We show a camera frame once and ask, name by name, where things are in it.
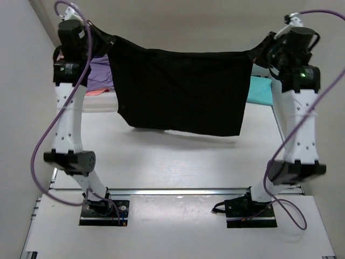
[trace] fabric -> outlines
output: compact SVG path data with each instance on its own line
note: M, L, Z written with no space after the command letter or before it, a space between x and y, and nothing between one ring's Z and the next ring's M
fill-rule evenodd
M271 82L269 78L251 77L247 101L255 104L273 105Z
M240 134L252 71L246 52L169 52L114 37L108 57L118 113L130 126Z
M107 55L93 58L90 67L91 72L87 78L88 92L102 88L114 90L113 76Z
M100 88L98 90L86 92L85 95L86 96L99 96L100 94L102 94L104 92L109 92L109 89L108 88Z

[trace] white wall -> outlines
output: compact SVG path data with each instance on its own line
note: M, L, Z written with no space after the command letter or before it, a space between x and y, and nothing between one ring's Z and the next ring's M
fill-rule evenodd
M56 27L54 0L39 2ZM254 47L269 31L279 30L285 14L315 8L345 13L345 0L75 0L102 30L143 47L171 51L237 51ZM305 15L305 26L321 34L312 63L322 71L322 88L344 67L344 23L330 15ZM344 80L318 108L318 150L327 176L312 182L329 237L338 256L345 255Z
M26 0L0 1L0 33L0 258L18 259L40 195L31 153L55 115L53 45ZM47 186L42 153L36 168Z

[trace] white table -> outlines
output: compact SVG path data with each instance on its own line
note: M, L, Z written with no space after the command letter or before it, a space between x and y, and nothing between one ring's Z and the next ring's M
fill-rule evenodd
M109 188L246 188L281 144L272 108L249 103L238 137L133 129L117 113L83 113L81 131ZM79 186L58 172L54 188Z
M63 199L80 202L80 192L53 191ZM274 206L278 227L227 229L225 216L210 213L225 197L131 197L127 227L78 226L80 208L42 198L26 251L36 259L322 259L334 256L312 196L283 196L295 202L308 221L299 230L286 213Z

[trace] orange cloth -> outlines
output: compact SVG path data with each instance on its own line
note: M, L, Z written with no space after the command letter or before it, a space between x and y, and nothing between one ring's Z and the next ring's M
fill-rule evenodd
M108 88L99 88L98 90L94 90L94 91L89 91L86 93L86 96L99 96L101 93L104 92L109 92Z

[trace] teal cloth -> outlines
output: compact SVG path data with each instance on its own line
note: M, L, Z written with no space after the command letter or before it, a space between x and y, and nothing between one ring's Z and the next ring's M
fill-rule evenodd
M271 82L269 78L251 77L247 101L255 104L273 105Z

